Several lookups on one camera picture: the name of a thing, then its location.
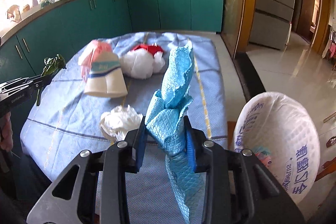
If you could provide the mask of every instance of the blue cloth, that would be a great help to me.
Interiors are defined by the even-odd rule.
[[[163,48],[166,65],[159,74],[146,80],[125,77],[128,89],[126,98],[98,98],[83,93],[78,57],[80,50],[45,88],[41,105],[34,106],[21,130],[24,153],[31,155],[50,180],[59,173],[80,151],[93,153],[106,150],[110,142],[100,132],[98,123],[103,112],[111,111],[124,103],[146,115],[154,92],[161,88],[164,73],[168,68],[171,50],[184,47],[188,39],[194,49],[199,75],[204,91],[211,138],[227,147],[227,125],[224,101],[224,87],[216,48],[208,38],[177,33],[131,33],[108,39],[107,42],[119,56],[140,43],[157,43]],[[193,128],[207,132],[203,99],[200,85],[194,72],[190,81],[189,95],[193,98],[187,115]],[[131,223],[136,224],[178,224],[184,219],[176,202],[165,166],[166,154],[157,143],[148,137],[143,165],[138,174],[126,174],[127,203]],[[101,175],[97,187],[96,208],[100,206]],[[203,202],[199,203],[191,223],[201,223]]]
[[[183,115],[192,102],[189,83],[194,72],[191,42],[170,52],[161,90],[154,93],[145,124],[149,134],[165,151],[166,169],[175,198],[186,223],[190,223],[204,191],[200,174],[188,166]]]

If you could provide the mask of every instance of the silver screw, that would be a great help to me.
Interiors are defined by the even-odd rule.
[[[203,144],[205,147],[213,147],[214,145],[213,141],[209,141],[209,140],[205,141]]]
[[[252,151],[250,149],[244,149],[242,153],[246,157],[252,156]]]
[[[127,143],[126,141],[120,141],[120,142],[117,143],[117,146],[118,146],[119,148],[124,148],[124,147],[126,147],[127,145],[128,145],[128,143]]]
[[[83,151],[80,153],[81,157],[83,157],[83,158],[87,157],[89,154],[90,154],[90,151],[89,151],[89,150],[83,150]]]

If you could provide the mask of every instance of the knotted blue towel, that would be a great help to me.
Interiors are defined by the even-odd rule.
[[[166,152],[166,169],[177,203],[186,223],[190,223],[204,191],[200,174],[188,166],[183,114],[192,97],[188,94],[194,72],[191,42],[170,52],[169,66],[149,104],[145,124],[150,135]]]

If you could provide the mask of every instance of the red cloth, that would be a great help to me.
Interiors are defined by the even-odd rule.
[[[150,54],[153,55],[156,54],[157,52],[164,52],[163,49],[160,46],[157,45],[147,45],[147,44],[139,44],[138,46],[135,46],[132,51],[138,50],[140,48],[144,48],[147,50]]]

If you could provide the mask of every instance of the white plastic bag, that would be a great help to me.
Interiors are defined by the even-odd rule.
[[[111,141],[122,141],[128,131],[138,129],[142,114],[133,107],[117,106],[110,112],[104,112],[100,117],[99,128],[105,138]]]
[[[155,53],[153,58],[153,55],[143,48],[129,51],[119,61],[122,72],[135,79],[150,78],[153,73],[158,73],[165,64],[162,52]]]
[[[268,169],[298,204],[312,187],[320,164],[319,137],[305,108],[276,92],[261,93],[241,111],[233,149],[270,151]]]

